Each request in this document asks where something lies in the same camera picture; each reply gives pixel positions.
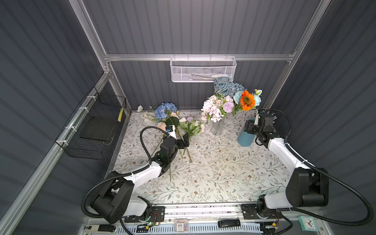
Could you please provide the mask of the teal ceramic vase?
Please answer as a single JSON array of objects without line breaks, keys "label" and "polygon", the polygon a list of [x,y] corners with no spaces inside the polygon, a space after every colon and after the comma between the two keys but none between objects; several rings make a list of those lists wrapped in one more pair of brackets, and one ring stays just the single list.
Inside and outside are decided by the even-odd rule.
[{"label": "teal ceramic vase", "polygon": [[237,141],[242,147],[249,147],[254,142],[255,137],[255,134],[250,134],[242,130],[238,136]]}]

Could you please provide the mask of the peach rose stem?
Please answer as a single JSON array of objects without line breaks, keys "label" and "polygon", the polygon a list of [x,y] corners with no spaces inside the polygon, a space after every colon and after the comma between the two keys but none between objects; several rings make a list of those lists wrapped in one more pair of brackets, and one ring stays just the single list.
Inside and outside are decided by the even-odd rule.
[{"label": "peach rose stem", "polygon": [[[162,130],[164,130],[164,131],[165,131],[165,127],[166,126],[167,125],[165,123],[163,123],[163,122],[157,124],[157,127],[160,128],[160,129],[162,129]],[[162,138],[162,143],[163,143],[164,138],[166,138],[166,137],[168,137],[167,134],[164,134],[163,138]],[[152,160],[155,161],[156,163],[158,163],[160,165],[160,167],[161,167],[161,173],[159,175],[160,177],[163,176],[170,169],[170,167],[171,167],[171,163],[172,162],[171,163],[164,162],[160,158],[160,147],[159,147],[158,151],[153,155]]]}]

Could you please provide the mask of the orange gerbera flower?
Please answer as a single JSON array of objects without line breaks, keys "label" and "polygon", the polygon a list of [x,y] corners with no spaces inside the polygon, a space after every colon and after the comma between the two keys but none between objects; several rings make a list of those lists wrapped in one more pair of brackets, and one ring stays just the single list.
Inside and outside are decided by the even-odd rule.
[{"label": "orange gerbera flower", "polygon": [[243,111],[249,111],[256,107],[254,96],[248,91],[243,91],[240,96],[240,106]]}]

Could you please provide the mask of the blue hydrangea flower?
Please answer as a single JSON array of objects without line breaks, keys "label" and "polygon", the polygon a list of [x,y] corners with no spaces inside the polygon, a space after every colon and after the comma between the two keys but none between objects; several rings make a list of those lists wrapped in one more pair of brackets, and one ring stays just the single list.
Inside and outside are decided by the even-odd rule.
[{"label": "blue hydrangea flower", "polygon": [[162,103],[156,110],[155,110],[155,118],[158,122],[162,122],[162,120],[166,119],[171,113],[176,113],[177,107],[173,103]]}]

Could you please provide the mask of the pale aqua peony stem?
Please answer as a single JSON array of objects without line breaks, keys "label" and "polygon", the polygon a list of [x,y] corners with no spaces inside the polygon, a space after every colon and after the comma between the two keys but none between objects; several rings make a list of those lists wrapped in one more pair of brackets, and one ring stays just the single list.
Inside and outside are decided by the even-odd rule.
[{"label": "pale aqua peony stem", "polygon": [[[240,96],[241,96],[241,93],[243,91],[237,91],[233,97],[234,99],[234,102],[237,104],[237,105],[240,105]],[[262,90],[258,90],[258,89],[255,89],[253,93],[251,93],[254,98],[255,98],[255,101],[256,101],[256,107],[259,106],[261,104],[261,95],[262,95]]]}]

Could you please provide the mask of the clear glass vase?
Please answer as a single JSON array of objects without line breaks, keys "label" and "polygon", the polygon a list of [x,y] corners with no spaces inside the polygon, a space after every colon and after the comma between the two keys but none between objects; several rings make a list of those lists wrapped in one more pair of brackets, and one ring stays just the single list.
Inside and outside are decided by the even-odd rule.
[{"label": "clear glass vase", "polygon": [[224,132],[224,125],[225,125],[225,117],[223,117],[221,120],[218,120],[216,122],[211,122],[211,133],[214,136],[220,136]]}]

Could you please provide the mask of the white pink flower bunch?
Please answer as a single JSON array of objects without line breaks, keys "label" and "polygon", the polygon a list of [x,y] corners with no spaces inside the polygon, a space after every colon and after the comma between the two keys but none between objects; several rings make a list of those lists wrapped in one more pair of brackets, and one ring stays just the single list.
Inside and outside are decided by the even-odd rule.
[{"label": "white pink flower bunch", "polygon": [[230,96],[212,95],[203,103],[201,120],[219,122],[229,113],[232,113],[234,107],[234,100]]}]

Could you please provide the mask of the dusty blue rose bunch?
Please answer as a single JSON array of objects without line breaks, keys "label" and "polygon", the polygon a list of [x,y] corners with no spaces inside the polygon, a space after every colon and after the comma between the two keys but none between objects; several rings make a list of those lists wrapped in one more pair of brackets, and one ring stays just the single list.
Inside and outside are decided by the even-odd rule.
[{"label": "dusty blue rose bunch", "polygon": [[216,78],[213,83],[214,92],[222,97],[230,96],[231,98],[237,92],[244,91],[245,88],[239,84],[231,81],[229,77]]}]

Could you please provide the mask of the cream white rose stem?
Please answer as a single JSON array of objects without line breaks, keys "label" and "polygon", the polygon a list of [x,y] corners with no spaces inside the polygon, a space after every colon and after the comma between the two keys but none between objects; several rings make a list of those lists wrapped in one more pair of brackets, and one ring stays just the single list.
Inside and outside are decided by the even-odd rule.
[{"label": "cream white rose stem", "polygon": [[155,118],[155,114],[152,115],[152,114],[150,114],[149,112],[144,111],[144,108],[143,108],[143,106],[141,106],[141,105],[139,105],[139,106],[137,107],[137,112],[138,112],[138,113],[143,113],[143,114],[144,114],[144,117],[145,117],[146,120],[151,120],[151,121],[158,122],[158,121],[156,120],[156,118]]}]

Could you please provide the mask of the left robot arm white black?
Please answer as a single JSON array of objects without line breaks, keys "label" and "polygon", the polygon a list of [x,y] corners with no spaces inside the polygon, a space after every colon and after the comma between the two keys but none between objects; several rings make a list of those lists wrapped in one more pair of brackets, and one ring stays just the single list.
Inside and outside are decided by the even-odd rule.
[{"label": "left robot arm white black", "polygon": [[186,133],[181,139],[177,139],[173,125],[167,126],[165,130],[154,127],[164,137],[159,151],[152,156],[143,139],[143,134],[148,129],[149,127],[145,127],[140,132],[140,142],[148,163],[128,173],[112,171],[103,181],[88,190],[81,201],[81,210],[86,216],[103,218],[109,224],[123,222],[126,217],[136,217],[141,221],[149,219],[152,203],[142,196],[134,196],[133,192],[148,181],[163,176],[170,169],[177,152],[190,145],[190,136]]}]

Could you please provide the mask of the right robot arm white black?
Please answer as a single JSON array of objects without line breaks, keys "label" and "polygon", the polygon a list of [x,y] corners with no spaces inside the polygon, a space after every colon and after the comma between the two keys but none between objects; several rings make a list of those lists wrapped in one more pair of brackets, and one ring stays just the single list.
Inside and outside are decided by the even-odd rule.
[{"label": "right robot arm white black", "polygon": [[[291,178],[284,192],[264,194],[256,201],[254,211],[265,218],[274,212],[295,211],[311,217],[342,226],[362,226],[374,218],[374,210],[370,202],[357,190],[336,177],[330,175],[324,168],[316,167],[302,157],[288,143],[288,137],[281,137],[274,127],[277,109],[259,109],[255,120],[245,123],[244,131],[255,135],[255,143],[266,147],[284,164]],[[364,204],[367,214],[356,221],[341,221],[327,218],[307,211],[307,207],[325,207],[329,203],[329,181],[333,181],[355,195]]]}]

